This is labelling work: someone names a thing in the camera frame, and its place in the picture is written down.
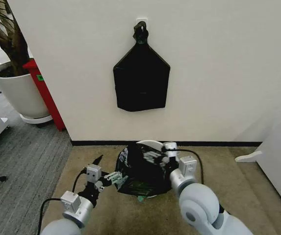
plant pot base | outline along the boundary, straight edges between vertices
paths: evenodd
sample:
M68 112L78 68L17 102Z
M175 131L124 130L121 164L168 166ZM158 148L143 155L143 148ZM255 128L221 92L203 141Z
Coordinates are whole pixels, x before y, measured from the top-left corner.
M48 121L52 120L52 116L46 116L46 117L42 117L42 118L27 118L21 114L19 114L19 116L21 116L21 119L25 122L25 123L29 123L29 124L40 124L40 123L45 123Z

black bag hanging on wall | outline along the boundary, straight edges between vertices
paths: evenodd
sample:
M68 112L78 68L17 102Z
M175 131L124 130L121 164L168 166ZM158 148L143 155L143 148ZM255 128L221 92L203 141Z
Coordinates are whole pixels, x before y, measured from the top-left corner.
M130 112L164 108L170 66L148 45L144 21L134 31L136 44L113 68L117 107Z

black cable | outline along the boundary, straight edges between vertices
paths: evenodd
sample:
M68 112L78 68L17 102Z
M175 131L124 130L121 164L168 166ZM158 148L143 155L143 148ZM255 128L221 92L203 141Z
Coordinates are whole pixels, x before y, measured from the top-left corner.
M87 172L87 168L84 168L83 170L81 170L81 172L78 174L78 176L76 176L76 179L75 179L74 184L73 184L72 192L75 192L77 180L79 179L79 177L80 177L82 174L86 174L86 172Z
M61 201L61 199L60 199L60 198L49 198L49 199L44 200L44 202L43 202L42 205L41 205L41 209L40 209L40 217L39 217L37 235L40 235L41 225L42 225L43 209L44 209L45 203L48 202L48 201Z
M196 155L196 157L198 158L199 162L200 162L200 170L201 170L201 183L204 184L204 167L203 167L203 162L201 161L199 155L194 152L193 150L188 150L188 149L165 149L165 152L190 152L193 153L194 155Z

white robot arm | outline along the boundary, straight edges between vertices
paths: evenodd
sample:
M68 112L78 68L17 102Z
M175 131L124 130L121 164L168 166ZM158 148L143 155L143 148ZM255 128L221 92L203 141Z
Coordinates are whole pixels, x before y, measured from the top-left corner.
M170 181L179 198L179 207L183 219L195 227L202 235L252 235L251 231L236 217L224 210L215 193L207 186L196 183L195 170L197 160L193 156L178 159L175 142L160 143L141 141L157 150L164 150L169 159L175 160L179 167L172 170ZM66 191L61 197L65 208L64 219L51 222L41 235L80 235L90 217L99 192L104 186L112 185L122 178L119 172L102 177L101 168L97 165L87 167L88 185L83 192L75 194Z

floor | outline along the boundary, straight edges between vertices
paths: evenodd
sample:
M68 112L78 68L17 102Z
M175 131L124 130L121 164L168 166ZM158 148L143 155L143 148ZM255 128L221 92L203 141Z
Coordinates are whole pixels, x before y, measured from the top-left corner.
M71 190L84 166L104 154L100 166L114 170L118 153L124 146L75 146L54 192L60 197ZM234 158L254 151L252 147L183 147L194 149L204 163L205 184L212 188L221 204L240 218L257 235L281 235L281 198L256 163L236 163ZM200 179L198 168L196 176ZM80 177L76 191L83 189ZM60 202L50 202L43 227L62 218ZM83 235L194 235L195 229L181 218L178 200L172 191L140 203L135 196L105 188L99 195Z
M24 123L0 94L0 117L10 128L0 135L0 235L35 234L41 203L51 197L72 149L67 131L53 123Z

